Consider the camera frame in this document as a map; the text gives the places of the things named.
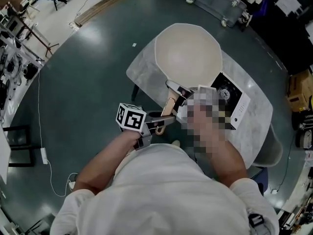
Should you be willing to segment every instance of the hand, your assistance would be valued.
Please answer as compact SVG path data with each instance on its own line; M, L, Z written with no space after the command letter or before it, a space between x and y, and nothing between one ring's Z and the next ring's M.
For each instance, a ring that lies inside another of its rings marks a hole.
M224 146L226 141L223 130L219 129L217 117L212 117L212 112L208 111L205 105L191 106L192 111L188 113L188 128L194 130L194 135L200 138L201 146L205 146L206 151L211 153L212 147Z

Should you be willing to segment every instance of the cable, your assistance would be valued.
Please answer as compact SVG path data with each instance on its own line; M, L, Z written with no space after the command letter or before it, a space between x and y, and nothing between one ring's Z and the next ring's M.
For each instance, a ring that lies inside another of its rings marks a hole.
M68 176L68 178L67 178L67 183L66 183L66 185L65 185L65 193L64 193L64 195L59 195L59 194L57 194L57 193L55 192L55 190L54 190L54 188L53 188L53 185L52 185L52 166L51 166L50 161L49 161L49 160L47 160L47 161L48 161L48 164L50 165L50 171L51 171L51 174L50 174L50 184L51 184L51 188L52 188L52 190L53 190L53 192L54 192L55 195L57 195L57 196L59 196L59 197L65 197L65 196L67 195L67 185L68 185L68 181L69 181L70 176L71 176L71 175L78 175L78 173L73 172L73 173L71 173L71 174Z
M41 125L40 125L39 95L40 95L40 71L39 71L39 74L38 74L38 119L39 119L39 134L40 134L41 148L43 148L43 138L42 138L42 135L41 135ZM69 183L69 181L70 181L69 178L71 177L71 175L78 175L78 173L73 172L73 173L71 173L71 174L68 176L68 178L67 178L67 183L65 184L65 193L64 193L64 195L59 195L59 194L56 193L56 191L54 190L54 187L53 187L53 185L52 185L52 166L51 166L51 163L50 163L50 161L49 161L48 159L47 159L47 161L48 161L48 164L49 164L49 166L50 166L50 172L51 172L51 174L50 174L50 184L51 184L51 188L52 188L52 190L53 190L53 192L54 192L55 195L57 195L57 196L59 196L59 197L65 197L65 196L67 195L67 185L68 185L68 183Z
M40 91L40 71L38 74L38 119L39 119L40 145L41 145L41 148L43 148L43 138L41 136L40 112L39 112L39 91Z
M79 13L79 12L82 10L82 8L84 8L84 6L86 5L86 2L87 2L87 1L88 1L88 0L86 0L85 3L84 3L84 5L77 11L75 18L78 17L78 16L81 14L81 13Z
M284 183L285 178L286 178L286 175L287 175L287 170L288 170L288 165L289 165L289 155L290 155L290 152L291 152L291 147L292 147L293 140L294 140L295 136L296 136L296 134L293 135L293 138L292 138L291 143L290 143L289 153L288 153L288 156L287 156L287 165L286 165L285 175L284 175L283 181L282 181L282 182L280 183L280 185L278 186L277 192L279 191L280 187L281 187L282 184Z

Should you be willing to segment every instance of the gray floor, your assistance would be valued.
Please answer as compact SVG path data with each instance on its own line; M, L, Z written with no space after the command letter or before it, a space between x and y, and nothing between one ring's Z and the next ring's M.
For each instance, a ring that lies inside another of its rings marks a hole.
M121 0L72 35L41 73L42 138L59 194L64 193L68 175L79 172L119 134L116 110L120 102L130 102L133 88L126 69L147 43L173 23L204 27L265 92L274 108L273 127L284 147L281 162L269 170L269 183L272 188L281 183L294 135L285 99L288 76L268 51L274 54L262 47L255 32L250 28L244 33L237 27L223 28L219 20L184 0ZM27 91L12 123L29 124L34 144L40 144L37 96L38 79ZM138 94L136 104L146 110L159 109L143 92ZM171 142L184 135L176 124L167 128L163 140L155 142ZM49 166L42 164L40 151L35 153L35 167L14 168L8 184L1 183L7 196L1 201L2 207L23 229L50 212L57 213L64 200L52 192ZM292 147L290 157L284 184L277 195L268 197L276 206L288 199L303 167L303 152Z

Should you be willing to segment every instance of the marble table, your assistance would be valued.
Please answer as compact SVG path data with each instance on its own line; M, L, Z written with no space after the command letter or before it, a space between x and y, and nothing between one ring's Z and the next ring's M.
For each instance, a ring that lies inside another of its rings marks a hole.
M164 107L168 88L166 75L155 63L153 39L128 67L127 76L159 106ZM249 168L258 155L270 126L273 107L260 87L230 56L222 51L222 71L251 99L237 130L230 131L229 141L240 152ZM208 82L215 78L208 77Z

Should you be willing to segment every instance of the power adapter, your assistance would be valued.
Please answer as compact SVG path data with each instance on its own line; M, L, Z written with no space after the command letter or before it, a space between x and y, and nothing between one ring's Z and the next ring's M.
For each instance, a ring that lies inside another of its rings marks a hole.
M69 186L69 188L70 188L71 190L73 190L73 189L74 189L74 186L75 186L75 181L69 180L69 181L68 181L68 186Z
M3 191L0 190L0 192L1 192L1 195L2 195L4 198L6 198L6 196L4 195Z
M40 151L41 151L41 157L43 158L43 163L47 165L48 164L48 158L47 158L47 153L45 151L45 148L42 147L40 149Z

